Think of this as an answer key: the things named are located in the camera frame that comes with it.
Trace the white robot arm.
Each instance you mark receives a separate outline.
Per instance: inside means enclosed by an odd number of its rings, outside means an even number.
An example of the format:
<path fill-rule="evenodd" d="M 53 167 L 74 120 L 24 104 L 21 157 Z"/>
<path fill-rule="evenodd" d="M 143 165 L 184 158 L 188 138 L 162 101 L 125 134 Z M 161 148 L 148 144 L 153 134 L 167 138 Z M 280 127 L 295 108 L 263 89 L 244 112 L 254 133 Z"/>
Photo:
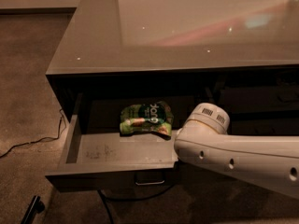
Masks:
<path fill-rule="evenodd" d="M 229 135 L 228 114 L 201 103 L 178 130 L 174 150 L 188 164 L 299 198 L 299 137 Z"/>

